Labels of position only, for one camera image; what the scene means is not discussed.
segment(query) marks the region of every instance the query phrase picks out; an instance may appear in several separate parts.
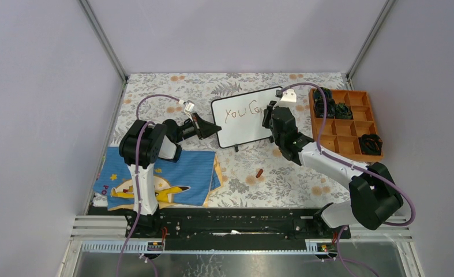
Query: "white wall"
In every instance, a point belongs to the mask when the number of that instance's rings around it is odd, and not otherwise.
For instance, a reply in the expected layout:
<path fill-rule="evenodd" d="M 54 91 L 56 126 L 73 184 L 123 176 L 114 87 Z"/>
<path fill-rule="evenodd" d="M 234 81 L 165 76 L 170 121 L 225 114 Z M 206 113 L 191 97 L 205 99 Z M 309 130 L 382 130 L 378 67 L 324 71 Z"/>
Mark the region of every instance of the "white wall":
<path fill-rule="evenodd" d="M 454 276 L 454 1 L 398 1 L 354 78 L 384 163 L 417 206 L 426 276 Z"/>
<path fill-rule="evenodd" d="M 91 0 L 137 72 L 345 72 L 385 0 Z"/>
<path fill-rule="evenodd" d="M 54 276 L 121 82 L 77 1 L 0 1 L 0 276 Z"/>

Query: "leaf pattern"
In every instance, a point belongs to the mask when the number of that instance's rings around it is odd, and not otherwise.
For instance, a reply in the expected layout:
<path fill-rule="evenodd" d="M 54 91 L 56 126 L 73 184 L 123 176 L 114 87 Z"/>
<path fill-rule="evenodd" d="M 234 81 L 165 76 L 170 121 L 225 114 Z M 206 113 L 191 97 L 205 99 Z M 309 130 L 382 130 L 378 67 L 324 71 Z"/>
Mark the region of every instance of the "leaf pattern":
<path fill-rule="evenodd" d="M 157 93 L 191 100 L 201 117 L 212 122 L 210 102 L 275 86 L 312 82 L 327 88 L 344 88 L 340 73 L 187 73 L 187 74 L 131 74 L 119 111 L 110 144 L 118 146 L 136 119 L 137 104 L 147 95 Z M 292 109 L 300 132 L 312 136 L 307 99 L 310 87 L 297 89 L 298 101 L 305 109 Z M 152 98 L 140 106 L 140 118 L 156 123 L 174 119 L 178 124 L 187 119 L 179 107 L 167 98 Z M 224 168 L 224 187 L 211 193 L 209 207 L 322 207 L 328 202 L 349 199 L 348 191 L 327 176 L 300 167 L 279 155 L 276 145 L 268 140 L 256 141 L 233 148 L 221 149 L 216 136 L 199 140 L 197 137 L 181 142 L 184 150 L 216 151 L 220 167 Z M 259 169 L 264 173 L 254 178 Z"/>

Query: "orange tray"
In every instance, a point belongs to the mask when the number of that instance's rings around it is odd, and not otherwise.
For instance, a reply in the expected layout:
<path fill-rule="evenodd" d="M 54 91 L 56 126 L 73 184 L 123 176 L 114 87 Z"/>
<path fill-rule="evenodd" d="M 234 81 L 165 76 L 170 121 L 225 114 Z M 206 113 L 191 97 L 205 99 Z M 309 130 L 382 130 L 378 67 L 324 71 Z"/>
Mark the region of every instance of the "orange tray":
<path fill-rule="evenodd" d="M 309 93 L 310 98 L 310 117 L 312 119 L 313 138 L 317 136 L 322 127 L 322 118 L 315 117 L 313 92 Z M 335 103 L 345 103 L 352 110 L 352 119 L 333 119 L 327 118 L 325 128 L 322 131 L 320 143 L 323 147 L 330 149 L 348 159 L 359 162 L 379 162 L 383 159 L 381 155 L 361 154 L 358 138 L 363 134 L 378 134 L 376 122 L 374 121 L 373 109 L 369 103 L 366 91 L 341 91 L 331 89 L 332 98 Z"/>

